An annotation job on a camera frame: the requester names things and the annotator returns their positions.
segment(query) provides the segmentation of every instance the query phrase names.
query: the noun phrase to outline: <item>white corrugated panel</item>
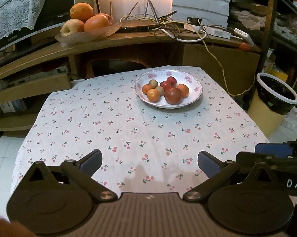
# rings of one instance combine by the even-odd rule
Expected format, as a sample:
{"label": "white corrugated panel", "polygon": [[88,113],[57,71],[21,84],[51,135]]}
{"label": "white corrugated panel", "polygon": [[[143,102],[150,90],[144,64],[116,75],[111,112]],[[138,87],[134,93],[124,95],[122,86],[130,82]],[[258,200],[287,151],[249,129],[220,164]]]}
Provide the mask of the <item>white corrugated panel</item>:
{"label": "white corrugated panel", "polygon": [[227,27],[230,0],[173,0],[174,20],[186,21],[187,17],[202,18],[203,24]]}

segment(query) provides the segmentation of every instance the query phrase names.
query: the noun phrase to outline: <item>white adapter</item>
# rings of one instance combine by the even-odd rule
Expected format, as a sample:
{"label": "white adapter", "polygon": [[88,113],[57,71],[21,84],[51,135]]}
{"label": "white adapter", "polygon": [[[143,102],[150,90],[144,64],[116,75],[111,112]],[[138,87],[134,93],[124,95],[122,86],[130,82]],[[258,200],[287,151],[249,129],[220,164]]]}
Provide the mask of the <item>white adapter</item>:
{"label": "white adapter", "polygon": [[236,28],[236,29],[234,29],[234,33],[235,33],[235,35],[243,38],[247,43],[249,43],[251,45],[255,45],[255,43],[253,42],[253,40],[250,37],[250,35],[247,34],[246,32],[241,31],[240,29]]}
{"label": "white adapter", "polygon": [[[222,38],[227,38],[227,39],[231,38],[231,33],[230,32],[226,32],[226,31],[223,31],[221,29],[208,27],[208,26],[202,26],[202,27],[204,27],[206,33],[211,35],[211,36],[222,37]],[[184,28],[186,30],[189,30],[189,31],[192,31],[192,32],[201,31],[201,27],[200,26],[195,26],[195,25],[185,24]]]}

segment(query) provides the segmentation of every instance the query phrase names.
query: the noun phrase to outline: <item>tablecloth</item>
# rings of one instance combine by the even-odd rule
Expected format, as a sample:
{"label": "tablecloth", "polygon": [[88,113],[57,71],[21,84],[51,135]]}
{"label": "tablecloth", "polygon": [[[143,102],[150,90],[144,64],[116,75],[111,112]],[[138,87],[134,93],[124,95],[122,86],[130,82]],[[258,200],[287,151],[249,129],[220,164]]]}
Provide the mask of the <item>tablecloth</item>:
{"label": "tablecloth", "polygon": [[74,81],[44,103],[20,147],[11,192],[34,161],[60,165],[94,149],[103,155],[94,180],[121,192],[178,192],[182,196],[207,179],[199,169],[205,150],[221,161],[253,152],[267,138],[241,107],[202,69],[178,69],[195,76],[203,95],[184,108],[165,110],[135,96],[143,69]]}

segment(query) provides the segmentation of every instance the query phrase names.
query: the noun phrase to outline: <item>white ceramic bowl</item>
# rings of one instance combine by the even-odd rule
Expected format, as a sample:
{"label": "white ceramic bowl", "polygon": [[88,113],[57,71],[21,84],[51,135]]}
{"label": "white ceramic bowl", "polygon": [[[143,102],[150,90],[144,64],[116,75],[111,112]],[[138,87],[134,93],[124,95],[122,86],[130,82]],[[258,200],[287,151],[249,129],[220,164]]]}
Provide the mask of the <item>white ceramic bowl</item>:
{"label": "white ceramic bowl", "polygon": [[[158,83],[161,83],[167,79],[167,77],[173,76],[177,80],[177,85],[184,84],[189,88],[189,96],[182,100],[178,105],[168,104],[164,96],[161,96],[158,102],[151,102],[148,100],[147,96],[142,92],[142,86],[149,83],[151,79],[155,79]],[[174,70],[174,69],[155,69],[146,72],[139,76],[134,82],[134,91],[137,97],[139,97],[144,102],[163,109],[176,109],[187,106],[196,100],[198,100],[202,94],[202,86],[200,82],[192,75],[188,73]]]}

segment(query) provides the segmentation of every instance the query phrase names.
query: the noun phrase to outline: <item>trash can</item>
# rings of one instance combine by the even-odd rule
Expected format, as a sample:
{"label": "trash can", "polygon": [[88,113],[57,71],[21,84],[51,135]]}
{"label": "trash can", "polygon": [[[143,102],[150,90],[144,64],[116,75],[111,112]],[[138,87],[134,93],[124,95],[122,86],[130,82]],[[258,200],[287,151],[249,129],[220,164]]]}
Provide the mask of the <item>trash can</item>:
{"label": "trash can", "polygon": [[288,84],[273,75],[259,73],[247,114],[269,137],[296,104],[297,94]]}

